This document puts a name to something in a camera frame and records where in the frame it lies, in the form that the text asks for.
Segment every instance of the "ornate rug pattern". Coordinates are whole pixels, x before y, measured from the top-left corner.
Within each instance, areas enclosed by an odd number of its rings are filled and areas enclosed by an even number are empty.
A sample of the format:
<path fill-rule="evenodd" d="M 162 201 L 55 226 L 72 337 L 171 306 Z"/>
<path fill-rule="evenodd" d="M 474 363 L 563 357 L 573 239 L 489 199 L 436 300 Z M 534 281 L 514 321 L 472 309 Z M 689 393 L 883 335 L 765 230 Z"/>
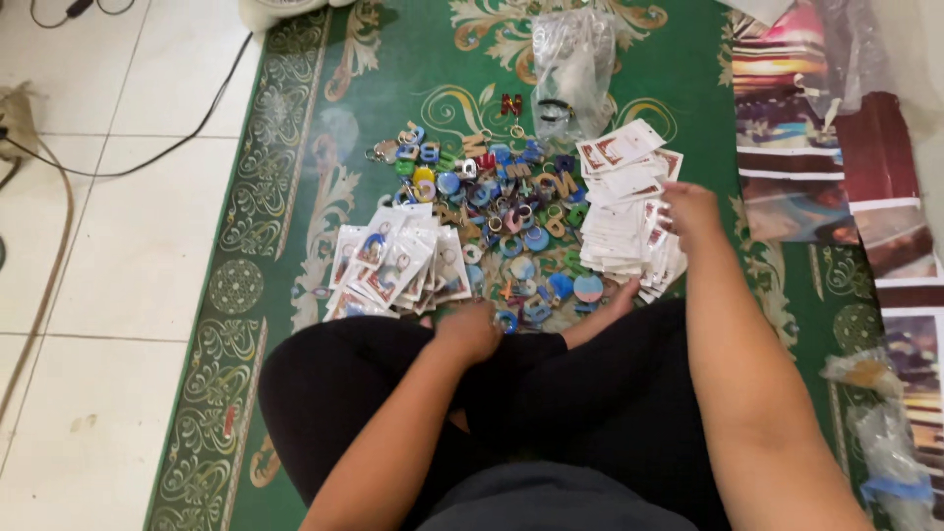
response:
<path fill-rule="evenodd" d="M 843 469 L 864 479 L 842 421 L 869 396 L 818 376 L 829 354 L 882 335 L 858 248 L 750 238 L 734 146 L 730 16 L 715 2 L 591 0 L 623 30 L 611 96 L 613 127 L 645 118 L 684 154 L 682 179 L 713 189 L 767 319 L 796 358 L 823 432 Z M 398 187 L 363 153 L 413 120 L 446 151 L 488 127 L 521 147 L 501 116 L 504 93 L 530 97 L 527 17 L 578 0 L 359 0 L 286 21 L 265 40 L 188 363 L 155 480 L 145 529 L 296 529 L 304 506 L 280 471 L 256 404 L 265 354 L 318 322 L 337 229 L 364 225 Z M 531 130 L 530 105 L 521 124 Z M 543 272 L 563 267 L 563 240 Z M 503 264 L 485 264 L 489 285 Z M 557 313 L 551 327 L 576 318 Z"/>

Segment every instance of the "person's hand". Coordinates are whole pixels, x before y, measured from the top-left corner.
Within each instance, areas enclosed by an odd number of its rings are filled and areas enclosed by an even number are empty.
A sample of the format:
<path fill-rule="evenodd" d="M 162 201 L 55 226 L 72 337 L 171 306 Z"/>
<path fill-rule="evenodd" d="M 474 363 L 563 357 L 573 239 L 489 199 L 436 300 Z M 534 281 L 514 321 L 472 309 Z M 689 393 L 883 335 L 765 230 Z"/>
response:
<path fill-rule="evenodd" d="M 459 311 L 443 317 L 436 325 L 436 342 L 447 346 L 466 368 L 492 357 L 504 335 L 495 321 L 495 304 L 490 300 L 464 304 Z"/>
<path fill-rule="evenodd" d="M 667 182 L 665 188 L 662 201 L 670 205 L 671 229 L 679 235 L 682 251 L 727 242 L 714 192 L 691 182 Z"/>

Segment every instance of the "person's arm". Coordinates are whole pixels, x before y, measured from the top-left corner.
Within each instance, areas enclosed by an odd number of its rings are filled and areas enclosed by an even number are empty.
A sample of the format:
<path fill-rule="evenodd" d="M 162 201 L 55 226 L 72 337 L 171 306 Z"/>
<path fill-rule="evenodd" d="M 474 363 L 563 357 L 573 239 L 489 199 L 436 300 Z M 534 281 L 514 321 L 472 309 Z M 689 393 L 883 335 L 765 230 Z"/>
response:
<path fill-rule="evenodd" d="M 669 185 L 688 254 L 688 359 L 712 471 L 735 530 L 872 529 L 806 386 L 744 280 L 715 194 Z"/>
<path fill-rule="evenodd" d="M 501 340 L 491 302 L 445 317 L 390 398 L 315 495 L 300 531 L 399 528 L 430 469 L 449 403 L 467 369 Z"/>

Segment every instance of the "white tile floor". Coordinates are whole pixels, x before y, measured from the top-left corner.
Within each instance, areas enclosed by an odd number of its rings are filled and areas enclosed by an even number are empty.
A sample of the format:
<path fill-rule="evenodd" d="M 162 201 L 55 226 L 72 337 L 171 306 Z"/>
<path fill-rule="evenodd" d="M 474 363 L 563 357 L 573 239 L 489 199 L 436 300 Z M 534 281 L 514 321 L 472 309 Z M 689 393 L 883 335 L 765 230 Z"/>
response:
<path fill-rule="evenodd" d="M 40 0 L 37 16 L 55 22 L 73 1 Z M 114 17 L 92 7 L 53 30 L 33 25 L 29 0 L 5 4 L 0 85 L 32 80 L 43 139 L 63 164 L 98 174 L 190 133 L 247 34 L 233 0 L 136 0 Z M 142 527 L 260 42 L 200 138 L 129 177 L 70 175 L 66 267 L 0 424 L 0 529 Z M 64 219 L 59 173 L 41 163 L 0 194 L 0 386 Z"/>

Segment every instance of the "stack of cards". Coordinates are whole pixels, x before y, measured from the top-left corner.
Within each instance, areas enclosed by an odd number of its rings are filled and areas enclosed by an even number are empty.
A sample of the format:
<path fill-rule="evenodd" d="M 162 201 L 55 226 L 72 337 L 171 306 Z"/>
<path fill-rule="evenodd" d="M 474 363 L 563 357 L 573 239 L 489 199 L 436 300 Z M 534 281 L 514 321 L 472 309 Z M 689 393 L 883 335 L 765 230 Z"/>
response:
<path fill-rule="evenodd" d="M 459 233 L 440 227 L 432 203 L 380 208 L 366 227 L 338 230 L 329 287 L 329 321 L 399 317 L 470 299 Z"/>
<path fill-rule="evenodd" d="M 583 266 L 625 283 L 638 278 L 652 302 L 687 267 L 678 236 L 660 224 L 663 183 L 679 178 L 683 155 L 639 119 L 577 144 L 590 211 L 581 227 Z"/>

